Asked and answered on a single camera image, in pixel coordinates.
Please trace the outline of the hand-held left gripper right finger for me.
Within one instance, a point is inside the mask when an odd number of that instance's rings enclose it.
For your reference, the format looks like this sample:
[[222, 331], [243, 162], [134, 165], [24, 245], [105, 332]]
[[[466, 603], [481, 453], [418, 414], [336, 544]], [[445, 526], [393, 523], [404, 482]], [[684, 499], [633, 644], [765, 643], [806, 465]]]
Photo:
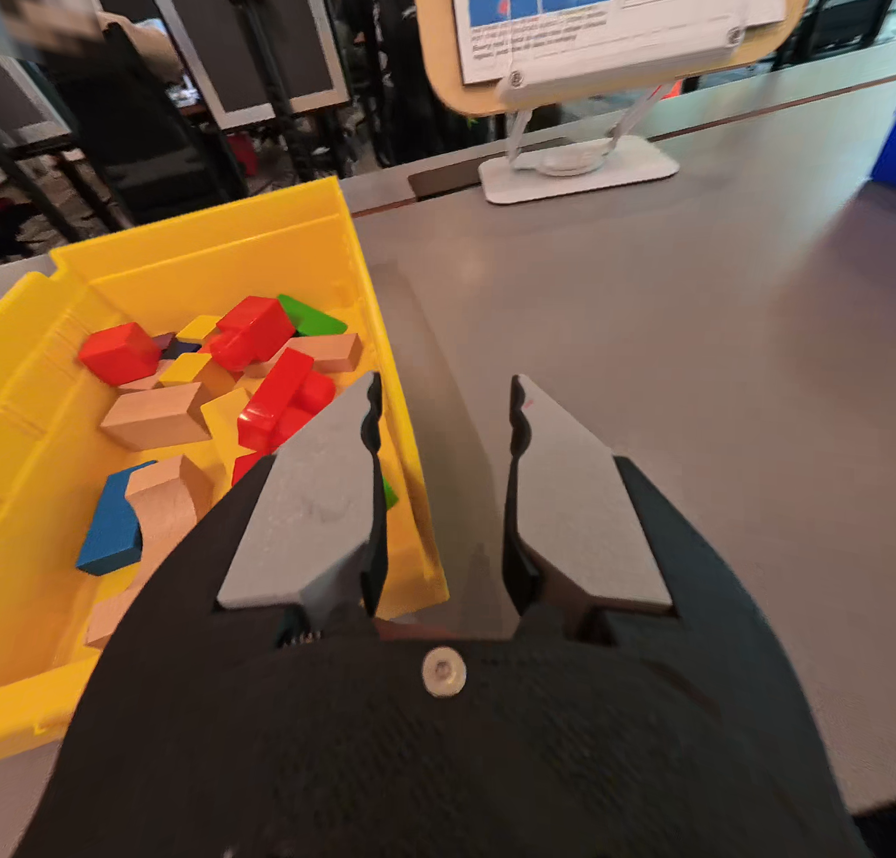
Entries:
[[502, 579], [518, 615], [671, 612], [611, 448], [524, 374], [511, 378], [509, 421]]

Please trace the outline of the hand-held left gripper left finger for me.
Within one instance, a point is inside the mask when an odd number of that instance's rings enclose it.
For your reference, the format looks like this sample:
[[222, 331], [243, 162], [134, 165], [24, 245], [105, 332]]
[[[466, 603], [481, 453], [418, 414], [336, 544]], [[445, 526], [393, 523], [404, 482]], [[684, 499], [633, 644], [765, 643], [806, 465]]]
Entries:
[[382, 380], [369, 371], [278, 448], [218, 591], [223, 609], [376, 614], [388, 573], [382, 411]]

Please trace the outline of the red two-stud plastic brick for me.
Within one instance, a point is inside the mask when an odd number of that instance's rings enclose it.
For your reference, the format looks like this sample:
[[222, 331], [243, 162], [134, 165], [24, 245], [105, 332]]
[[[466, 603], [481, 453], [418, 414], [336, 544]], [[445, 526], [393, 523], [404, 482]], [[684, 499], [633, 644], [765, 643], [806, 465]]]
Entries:
[[238, 443], [270, 454], [329, 406], [335, 382], [314, 369], [314, 359], [286, 348], [238, 416]]

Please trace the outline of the red one-stud plastic brick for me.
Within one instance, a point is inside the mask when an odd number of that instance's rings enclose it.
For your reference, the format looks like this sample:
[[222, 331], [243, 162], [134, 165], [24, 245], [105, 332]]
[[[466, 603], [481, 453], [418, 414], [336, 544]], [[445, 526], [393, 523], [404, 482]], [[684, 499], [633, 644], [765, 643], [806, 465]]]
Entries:
[[218, 321], [217, 328], [208, 351], [231, 373], [272, 359], [296, 331], [279, 299], [259, 296], [244, 298]]

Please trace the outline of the yellow plastic bin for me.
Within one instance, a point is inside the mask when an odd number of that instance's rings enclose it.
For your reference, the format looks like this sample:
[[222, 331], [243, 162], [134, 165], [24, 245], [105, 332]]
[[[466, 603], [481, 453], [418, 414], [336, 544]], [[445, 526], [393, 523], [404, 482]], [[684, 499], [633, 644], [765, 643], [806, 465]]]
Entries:
[[174, 333], [222, 316], [248, 296], [286, 294], [348, 324], [359, 371], [381, 374], [380, 459], [398, 494], [388, 512], [389, 571], [378, 616], [446, 602], [420, 453], [350, 209], [337, 180], [213, 207], [55, 249], [51, 276], [21, 274], [2, 299], [1, 757], [64, 737], [98, 661], [88, 617], [132, 572], [75, 568], [106, 477], [184, 454], [230, 489], [237, 403], [214, 417], [214, 438], [124, 449], [99, 430], [115, 400], [77, 354], [89, 335], [134, 322]]

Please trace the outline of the blue plastic bin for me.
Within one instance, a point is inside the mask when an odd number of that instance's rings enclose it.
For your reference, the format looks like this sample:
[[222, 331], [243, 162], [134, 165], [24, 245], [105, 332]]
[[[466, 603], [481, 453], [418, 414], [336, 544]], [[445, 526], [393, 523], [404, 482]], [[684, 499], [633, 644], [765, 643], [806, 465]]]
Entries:
[[896, 126], [893, 119], [890, 131], [884, 140], [875, 165], [869, 173], [868, 180], [885, 187], [895, 189], [895, 145]]

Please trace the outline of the blue half-round wooden piece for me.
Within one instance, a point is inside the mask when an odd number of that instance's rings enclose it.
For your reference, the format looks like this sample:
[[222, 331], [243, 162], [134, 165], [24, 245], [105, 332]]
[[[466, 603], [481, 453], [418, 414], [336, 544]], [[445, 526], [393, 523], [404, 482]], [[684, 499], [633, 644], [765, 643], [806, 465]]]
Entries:
[[140, 561], [140, 524], [126, 499], [126, 490], [132, 475], [152, 464], [154, 460], [106, 477], [75, 564], [79, 572], [101, 577]]

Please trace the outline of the white stand base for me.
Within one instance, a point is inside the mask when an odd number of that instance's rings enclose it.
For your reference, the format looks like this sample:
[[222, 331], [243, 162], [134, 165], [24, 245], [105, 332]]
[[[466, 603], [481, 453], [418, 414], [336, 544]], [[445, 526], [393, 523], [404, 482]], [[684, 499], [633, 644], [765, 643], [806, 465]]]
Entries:
[[491, 158], [478, 176], [488, 203], [508, 205], [665, 180], [678, 170], [654, 144], [624, 135]]

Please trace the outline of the black office chair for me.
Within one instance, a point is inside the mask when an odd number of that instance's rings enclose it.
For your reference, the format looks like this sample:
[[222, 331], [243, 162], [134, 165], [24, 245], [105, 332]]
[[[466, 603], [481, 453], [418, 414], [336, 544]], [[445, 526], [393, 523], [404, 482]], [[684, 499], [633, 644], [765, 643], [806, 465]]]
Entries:
[[50, 55], [37, 68], [75, 146], [133, 224], [247, 197], [226, 141], [185, 117], [118, 23], [85, 57]]

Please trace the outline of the black panel tripod stand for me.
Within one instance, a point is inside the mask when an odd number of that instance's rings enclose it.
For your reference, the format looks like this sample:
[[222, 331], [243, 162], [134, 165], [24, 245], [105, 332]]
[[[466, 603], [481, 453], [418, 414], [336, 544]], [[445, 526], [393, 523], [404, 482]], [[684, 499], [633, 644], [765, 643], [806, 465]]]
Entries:
[[273, 121], [297, 180], [312, 181], [316, 169], [297, 130], [285, 83], [263, 21], [263, 0], [227, 0], [238, 21], [252, 65], [272, 106]]

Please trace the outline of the instruction sheet on stand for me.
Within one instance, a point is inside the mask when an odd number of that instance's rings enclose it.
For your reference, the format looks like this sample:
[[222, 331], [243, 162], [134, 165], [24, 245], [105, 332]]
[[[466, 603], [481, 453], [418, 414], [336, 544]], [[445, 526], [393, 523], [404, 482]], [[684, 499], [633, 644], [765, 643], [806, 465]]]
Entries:
[[[495, 79], [482, 84], [465, 84], [455, 28], [454, 0], [415, 1], [427, 78], [444, 105], [467, 117], [494, 116], [524, 107], [525, 102], [519, 98], [503, 99]], [[545, 87], [536, 94], [535, 102], [551, 104], [577, 100], [592, 93], [655, 87], [687, 77], [753, 64], [778, 49], [790, 37], [807, 2], [787, 0], [786, 16], [782, 22], [748, 28], [739, 47], [722, 59], [677, 60], [668, 63], [665, 68], [625, 68], [591, 88], [581, 85]]]

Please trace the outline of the grey framed panel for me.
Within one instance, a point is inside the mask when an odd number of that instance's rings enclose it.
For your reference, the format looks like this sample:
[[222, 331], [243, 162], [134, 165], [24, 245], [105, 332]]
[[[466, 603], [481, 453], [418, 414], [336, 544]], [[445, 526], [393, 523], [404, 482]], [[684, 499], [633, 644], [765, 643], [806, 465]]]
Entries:
[[68, 137], [70, 128], [34, 84], [21, 63], [1, 57], [1, 142], [26, 147], [47, 139]]
[[[153, 0], [207, 110], [223, 130], [272, 121], [273, 107], [229, 0]], [[259, 0], [294, 113], [350, 99], [327, 0]]]

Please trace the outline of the printed instruction sheet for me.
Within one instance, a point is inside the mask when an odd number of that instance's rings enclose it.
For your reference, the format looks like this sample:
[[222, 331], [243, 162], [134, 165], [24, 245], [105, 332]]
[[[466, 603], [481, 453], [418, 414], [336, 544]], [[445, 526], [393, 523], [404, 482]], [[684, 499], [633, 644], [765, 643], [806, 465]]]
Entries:
[[454, 0], [465, 84], [725, 59], [787, 0]]

